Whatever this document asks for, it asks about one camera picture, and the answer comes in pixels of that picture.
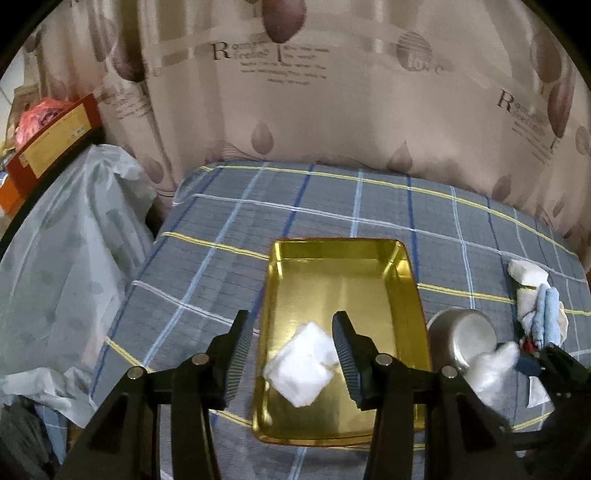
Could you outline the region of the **red satin cloth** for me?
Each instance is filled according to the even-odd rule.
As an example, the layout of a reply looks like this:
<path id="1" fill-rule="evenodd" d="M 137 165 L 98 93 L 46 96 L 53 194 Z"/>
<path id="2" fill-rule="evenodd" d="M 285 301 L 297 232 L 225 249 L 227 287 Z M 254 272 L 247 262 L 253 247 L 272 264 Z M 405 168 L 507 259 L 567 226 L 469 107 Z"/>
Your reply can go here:
<path id="1" fill-rule="evenodd" d="M 538 348 L 537 348 L 535 342 L 529 336 L 524 336 L 521 339 L 520 347 L 521 347 L 521 351 L 523 353 L 530 354 L 530 355 L 534 355 L 538 351 Z"/>

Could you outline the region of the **light blue towel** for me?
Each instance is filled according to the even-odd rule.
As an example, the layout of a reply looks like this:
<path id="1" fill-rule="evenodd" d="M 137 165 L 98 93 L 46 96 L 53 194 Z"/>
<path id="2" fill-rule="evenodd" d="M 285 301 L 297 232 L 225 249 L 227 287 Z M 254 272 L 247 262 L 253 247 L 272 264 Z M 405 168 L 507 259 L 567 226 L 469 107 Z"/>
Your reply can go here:
<path id="1" fill-rule="evenodd" d="M 542 284 L 538 288 L 536 307 L 531 323 L 531 337 L 538 350 L 542 350 L 549 344 L 556 346 L 561 344 L 559 312 L 558 290 Z"/>

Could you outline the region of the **white fluffy cloth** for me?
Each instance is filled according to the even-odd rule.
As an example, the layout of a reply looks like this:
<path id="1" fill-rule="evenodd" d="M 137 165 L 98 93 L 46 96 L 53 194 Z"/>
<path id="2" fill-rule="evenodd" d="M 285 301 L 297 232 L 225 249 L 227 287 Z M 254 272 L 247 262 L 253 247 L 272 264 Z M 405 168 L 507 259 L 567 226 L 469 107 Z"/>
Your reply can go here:
<path id="1" fill-rule="evenodd" d="M 537 296 L 538 290 L 535 288 L 521 287 L 517 290 L 517 317 L 526 335 L 531 331 L 531 321 L 527 317 L 535 311 Z M 569 323 L 561 301 L 558 301 L 557 323 L 560 329 L 557 345 L 562 345 L 567 339 Z"/>

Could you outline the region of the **white cotton pad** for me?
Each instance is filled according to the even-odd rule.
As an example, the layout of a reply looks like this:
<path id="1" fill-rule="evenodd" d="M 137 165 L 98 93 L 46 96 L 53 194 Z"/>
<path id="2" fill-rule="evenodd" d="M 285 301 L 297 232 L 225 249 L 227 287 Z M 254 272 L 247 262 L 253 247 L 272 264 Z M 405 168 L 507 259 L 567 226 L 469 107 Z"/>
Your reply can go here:
<path id="1" fill-rule="evenodd" d="M 267 361 L 263 378 L 291 405 L 301 408 L 315 402 L 338 366 L 332 338 L 310 322 L 298 327 L 290 341 Z"/>

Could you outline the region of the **white foam block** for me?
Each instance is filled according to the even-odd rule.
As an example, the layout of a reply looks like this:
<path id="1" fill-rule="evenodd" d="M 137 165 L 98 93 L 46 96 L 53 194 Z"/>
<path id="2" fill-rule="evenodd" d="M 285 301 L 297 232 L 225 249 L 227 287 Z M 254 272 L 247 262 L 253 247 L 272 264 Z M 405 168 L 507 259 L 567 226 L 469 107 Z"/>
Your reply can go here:
<path id="1" fill-rule="evenodd" d="M 511 259 L 507 270 L 510 277 L 524 287 L 538 288 L 548 284 L 548 272 L 532 262 Z"/>

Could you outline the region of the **stainless steel bowl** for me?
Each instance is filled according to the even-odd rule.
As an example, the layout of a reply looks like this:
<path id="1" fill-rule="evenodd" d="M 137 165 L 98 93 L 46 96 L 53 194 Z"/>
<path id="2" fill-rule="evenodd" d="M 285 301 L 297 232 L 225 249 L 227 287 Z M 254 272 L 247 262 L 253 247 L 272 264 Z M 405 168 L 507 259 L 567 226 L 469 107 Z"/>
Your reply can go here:
<path id="1" fill-rule="evenodd" d="M 430 319 L 427 330 L 434 371 L 452 366 L 466 373 L 478 355 L 491 353 L 497 346 L 489 317 L 475 309 L 442 310 Z"/>

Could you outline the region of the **gold toffee tin box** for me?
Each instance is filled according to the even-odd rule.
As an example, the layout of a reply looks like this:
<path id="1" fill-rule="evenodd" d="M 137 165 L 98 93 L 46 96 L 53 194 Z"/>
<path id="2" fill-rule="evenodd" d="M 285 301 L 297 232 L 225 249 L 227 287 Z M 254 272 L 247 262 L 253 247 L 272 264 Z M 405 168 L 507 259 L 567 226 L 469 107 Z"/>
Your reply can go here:
<path id="1" fill-rule="evenodd" d="M 287 348 L 290 385 L 329 381 L 294 402 L 270 379 Z M 270 444 L 342 447 L 372 439 L 376 359 L 431 368 L 426 322 L 405 245 L 394 239 L 311 238 L 273 243 L 259 320 L 252 432 Z"/>

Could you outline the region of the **grey plaid bed sheet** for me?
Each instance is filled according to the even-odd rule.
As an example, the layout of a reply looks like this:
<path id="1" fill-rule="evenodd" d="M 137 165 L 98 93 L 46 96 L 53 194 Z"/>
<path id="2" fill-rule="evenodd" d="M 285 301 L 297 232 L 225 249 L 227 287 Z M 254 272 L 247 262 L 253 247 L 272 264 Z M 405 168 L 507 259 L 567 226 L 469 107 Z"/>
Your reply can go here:
<path id="1" fill-rule="evenodd" d="M 565 306 L 565 350 L 590 361 L 585 272 L 546 219 L 409 176 L 238 161 L 200 168 L 178 188 L 100 351 L 91 400 L 101 403 L 130 366 L 174 367 L 227 331 L 239 310 L 259 313 L 271 245 L 308 237 L 402 241 L 425 314 L 476 308 L 501 341 L 514 338 L 517 314 L 507 263 L 530 260 Z"/>

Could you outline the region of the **beige leaf-print curtain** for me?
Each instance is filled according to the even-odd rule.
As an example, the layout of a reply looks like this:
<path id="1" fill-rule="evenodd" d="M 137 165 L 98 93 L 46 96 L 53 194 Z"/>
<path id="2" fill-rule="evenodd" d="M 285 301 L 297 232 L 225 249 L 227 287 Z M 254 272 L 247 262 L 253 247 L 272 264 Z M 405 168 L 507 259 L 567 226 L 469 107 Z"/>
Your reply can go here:
<path id="1" fill-rule="evenodd" d="M 164 202 L 221 160 L 391 170 L 590 261 L 590 89 L 522 1 L 63 1 L 23 50 L 43 95 L 95 96 Z"/>

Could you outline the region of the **yellow red carton box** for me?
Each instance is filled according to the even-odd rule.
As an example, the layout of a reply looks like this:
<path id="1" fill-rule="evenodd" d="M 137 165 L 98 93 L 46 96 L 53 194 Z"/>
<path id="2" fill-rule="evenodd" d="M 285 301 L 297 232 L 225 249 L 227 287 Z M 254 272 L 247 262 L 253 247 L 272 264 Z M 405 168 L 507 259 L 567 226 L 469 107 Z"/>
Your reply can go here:
<path id="1" fill-rule="evenodd" d="M 102 129 L 97 101 L 84 96 L 54 117 L 8 161 L 6 170 L 18 195 L 25 199 L 72 148 Z"/>

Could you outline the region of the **red plastic bag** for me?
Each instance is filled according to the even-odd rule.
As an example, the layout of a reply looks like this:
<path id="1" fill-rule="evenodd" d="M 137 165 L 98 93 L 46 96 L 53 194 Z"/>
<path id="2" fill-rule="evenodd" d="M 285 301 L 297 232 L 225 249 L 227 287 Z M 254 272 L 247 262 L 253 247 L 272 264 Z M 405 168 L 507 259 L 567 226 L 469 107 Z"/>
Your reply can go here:
<path id="1" fill-rule="evenodd" d="M 73 103 L 68 100 L 45 97 L 39 104 L 25 111 L 15 134 L 16 149 L 21 149 L 38 131 L 72 105 Z"/>

